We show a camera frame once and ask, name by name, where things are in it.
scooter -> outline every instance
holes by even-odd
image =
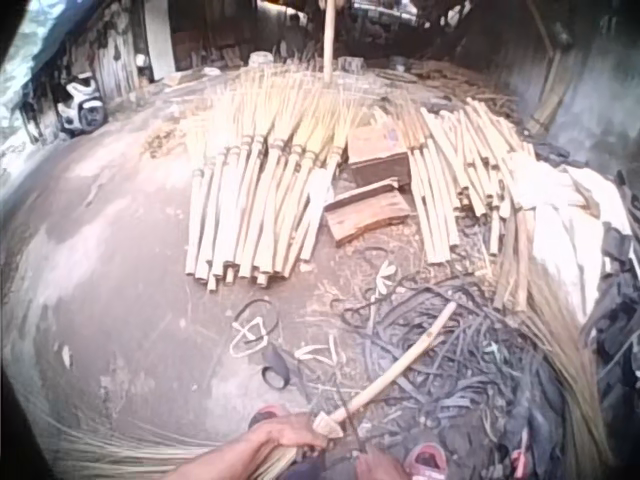
[[[81,73],[65,85],[67,98],[57,104],[62,128],[72,135],[92,133],[107,123],[107,110],[91,73]]]

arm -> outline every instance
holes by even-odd
[[[180,465],[164,480],[246,480],[278,446],[325,448],[327,438],[311,428],[305,414],[265,420],[231,443]]]

bundle of bamboo sticks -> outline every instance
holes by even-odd
[[[509,219],[505,255],[517,239],[519,261],[515,270],[512,260],[502,262],[501,301],[509,293],[504,289],[511,289],[517,278],[517,306],[524,309],[530,227],[513,196],[512,159],[517,155],[518,161],[537,161],[533,146],[510,122],[470,98],[463,108],[437,114],[405,98],[397,102],[394,117],[409,152],[411,191],[427,263],[451,259],[451,249],[460,242],[456,216],[465,207],[491,222],[491,255],[498,255],[502,223]]]
[[[189,126],[185,271],[209,291],[236,277],[266,286],[311,257],[360,96],[299,66],[270,66],[243,73],[212,103],[206,135]]]

hand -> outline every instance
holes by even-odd
[[[329,439],[316,432],[311,425],[308,413],[296,413],[264,420],[256,428],[264,429],[268,438],[281,447],[327,448]]]
[[[358,480],[409,480],[398,460],[372,445],[367,445],[366,454],[358,456],[356,473]]]

sandal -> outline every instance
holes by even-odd
[[[446,480],[447,457],[440,445],[423,443],[411,450],[404,469],[412,480]]]

